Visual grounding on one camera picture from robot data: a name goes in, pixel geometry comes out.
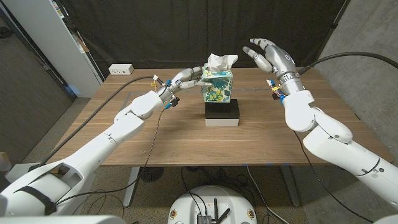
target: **wooden table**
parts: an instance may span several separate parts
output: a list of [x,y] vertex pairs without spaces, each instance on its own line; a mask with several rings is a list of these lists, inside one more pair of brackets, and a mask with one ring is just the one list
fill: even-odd
[[[70,126],[61,141],[75,130],[115,90],[127,81],[144,75],[158,75],[163,81],[174,77],[181,69],[134,70],[132,75],[110,75],[96,95]],[[241,166],[250,165],[307,165],[300,144],[285,123],[284,107],[271,97],[266,79],[274,78],[258,68],[233,68],[232,98],[238,99],[241,117],[238,127],[206,127],[205,104],[200,88],[181,91],[176,95],[179,104],[164,111],[159,132],[148,166]],[[354,140],[392,161],[392,155],[359,120],[340,96],[315,69],[302,77],[306,89],[326,114],[341,121],[353,132]],[[107,127],[123,106],[140,95],[154,90],[151,80],[140,80],[116,95],[51,161],[63,159]],[[120,145],[104,161],[104,166],[144,165],[154,137],[160,111],[146,120],[144,129],[134,138]],[[300,133],[303,139],[306,133]],[[314,164],[327,162],[308,153]]]

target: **tissue box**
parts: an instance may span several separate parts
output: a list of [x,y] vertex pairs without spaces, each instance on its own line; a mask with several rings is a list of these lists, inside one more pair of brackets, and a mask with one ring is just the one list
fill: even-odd
[[210,82],[213,86],[203,86],[201,92],[203,99],[209,103],[229,103],[231,101],[232,72],[209,72],[208,65],[203,66],[201,81]]

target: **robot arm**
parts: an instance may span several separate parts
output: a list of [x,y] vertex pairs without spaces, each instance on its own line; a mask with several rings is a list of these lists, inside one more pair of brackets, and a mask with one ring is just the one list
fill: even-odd
[[0,193],[7,200],[5,216],[71,215],[84,202],[84,197],[74,197],[59,205],[55,202],[90,190],[93,172],[124,141],[134,137],[144,127],[144,119],[154,110],[169,102],[166,108],[176,106],[179,98],[174,94],[181,89],[195,86],[210,86],[200,82],[202,68],[187,68],[173,80],[163,83],[156,92],[150,91],[135,98],[120,111],[114,124],[85,144],[72,155],[45,166],[36,168],[13,182]]
[[292,57],[269,40],[251,39],[265,51],[265,57],[243,47],[259,68],[273,72],[280,81],[287,126],[298,132],[310,131],[304,146],[317,157],[355,175],[381,198],[398,209],[398,168],[354,142],[352,132],[318,108],[296,76]]

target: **power outlet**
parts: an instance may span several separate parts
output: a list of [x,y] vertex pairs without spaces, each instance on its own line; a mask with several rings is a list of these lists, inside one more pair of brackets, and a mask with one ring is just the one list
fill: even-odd
[[112,64],[108,70],[111,75],[130,75],[134,68],[131,64]]

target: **white tissue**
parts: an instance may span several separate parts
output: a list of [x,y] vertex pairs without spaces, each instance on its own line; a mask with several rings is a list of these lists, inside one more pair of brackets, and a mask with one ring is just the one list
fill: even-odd
[[233,63],[238,59],[238,55],[224,55],[222,57],[211,54],[207,59],[210,72],[222,72],[231,70]]

